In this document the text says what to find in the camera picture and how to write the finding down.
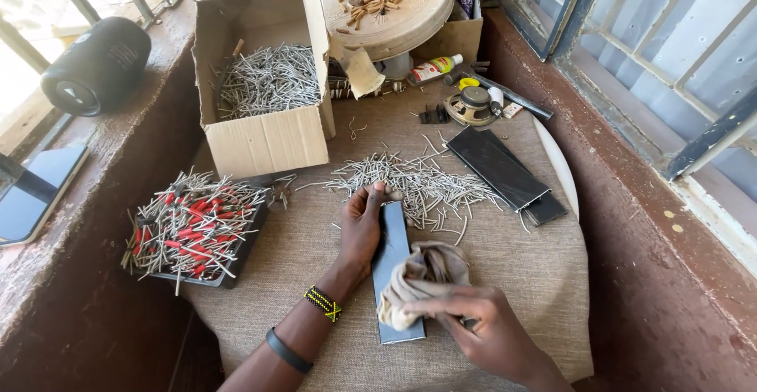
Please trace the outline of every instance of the black tray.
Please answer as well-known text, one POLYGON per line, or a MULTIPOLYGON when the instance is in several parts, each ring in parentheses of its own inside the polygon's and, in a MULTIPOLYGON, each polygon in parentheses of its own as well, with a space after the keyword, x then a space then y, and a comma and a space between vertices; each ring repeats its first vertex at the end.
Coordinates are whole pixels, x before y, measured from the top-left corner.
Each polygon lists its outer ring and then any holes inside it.
MULTIPOLYGON (((268 217, 268 213, 269 209, 266 202, 258 204, 257 210, 255 210, 255 212, 252 214, 252 222, 247 223, 247 227, 244 230, 254 231, 256 229, 263 229, 263 224, 268 217)), ((198 280, 196 278, 191 278, 182 274, 182 276, 180 277, 181 281, 192 284, 201 284, 209 287, 223 287, 225 289, 234 288, 234 286, 236 286, 236 281, 239 278, 239 274, 241 274, 241 270, 244 268, 244 264, 247 263, 247 258, 250 256, 252 247, 255 245, 255 241, 257 241, 257 236, 259 234, 260 231, 243 234, 242 237, 244 237, 244 241, 239 240, 234 251, 234 255, 236 256, 237 260, 227 260, 226 264, 223 265, 224 268, 228 269, 229 272, 236 276, 236 278, 232 278, 225 271, 221 271, 220 276, 215 280, 198 280)), ((147 271, 145 271, 144 269, 134 269, 133 272, 140 275, 147 273, 147 271)), ((149 274, 148 276, 165 278, 166 280, 174 281, 176 281, 177 279, 176 274, 169 274, 166 272, 154 272, 152 274, 149 274)))

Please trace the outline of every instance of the black wristband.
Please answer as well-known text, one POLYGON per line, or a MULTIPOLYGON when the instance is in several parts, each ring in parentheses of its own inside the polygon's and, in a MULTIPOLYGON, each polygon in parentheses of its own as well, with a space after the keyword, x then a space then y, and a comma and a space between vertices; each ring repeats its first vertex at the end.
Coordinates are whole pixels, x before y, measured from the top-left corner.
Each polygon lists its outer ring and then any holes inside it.
POLYGON ((300 358, 298 354, 287 348, 287 346, 279 340, 276 334, 273 333, 273 329, 274 328, 271 327, 271 329, 268 330, 268 333, 266 333, 266 341, 268 342, 268 346, 270 346, 271 349, 273 349, 273 352, 275 352, 276 355, 283 359, 284 362, 294 367, 295 370, 299 371, 300 373, 306 375, 308 371, 313 368, 313 364, 300 358))

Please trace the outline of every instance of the cardboard box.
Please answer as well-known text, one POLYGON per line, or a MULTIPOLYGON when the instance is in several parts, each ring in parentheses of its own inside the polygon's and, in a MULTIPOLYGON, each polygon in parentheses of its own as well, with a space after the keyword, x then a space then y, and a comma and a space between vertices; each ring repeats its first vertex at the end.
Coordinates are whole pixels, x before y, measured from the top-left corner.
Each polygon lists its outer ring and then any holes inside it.
POLYGON ((475 62, 478 55, 483 26, 480 0, 474 0, 473 19, 444 23, 441 30, 425 43, 411 50, 410 55, 425 62, 440 56, 452 56, 459 53, 462 55, 463 62, 470 64, 475 62))
POLYGON ((201 126, 218 173, 250 177, 328 162, 326 140, 336 135, 328 92, 328 32, 321 0, 195 0, 192 48, 200 90, 201 126), (260 47, 312 47, 320 104, 221 121, 213 106, 216 76, 239 39, 242 54, 260 47))

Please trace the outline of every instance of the plastic bottle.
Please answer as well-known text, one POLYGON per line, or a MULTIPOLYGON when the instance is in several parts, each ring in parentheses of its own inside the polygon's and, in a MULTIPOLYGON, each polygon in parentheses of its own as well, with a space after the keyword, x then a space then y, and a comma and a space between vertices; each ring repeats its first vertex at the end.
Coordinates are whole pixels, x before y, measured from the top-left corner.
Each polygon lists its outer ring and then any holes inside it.
POLYGON ((459 53, 451 58, 442 56, 431 59, 410 70, 410 73, 407 75, 407 82, 412 86, 426 84, 432 80, 444 77, 452 71, 452 68, 460 64, 462 64, 462 55, 459 53))

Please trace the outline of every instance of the cloth rag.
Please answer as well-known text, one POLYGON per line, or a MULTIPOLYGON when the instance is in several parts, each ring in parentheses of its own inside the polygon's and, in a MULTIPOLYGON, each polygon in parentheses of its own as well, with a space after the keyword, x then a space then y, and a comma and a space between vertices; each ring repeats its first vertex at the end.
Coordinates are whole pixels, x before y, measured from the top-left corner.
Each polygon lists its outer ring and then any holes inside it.
POLYGON ((408 329, 424 312, 405 312, 406 302, 447 295, 454 285, 471 285, 468 261, 459 247, 439 241, 413 243, 412 252, 394 267, 381 292, 378 319, 395 330, 408 329))

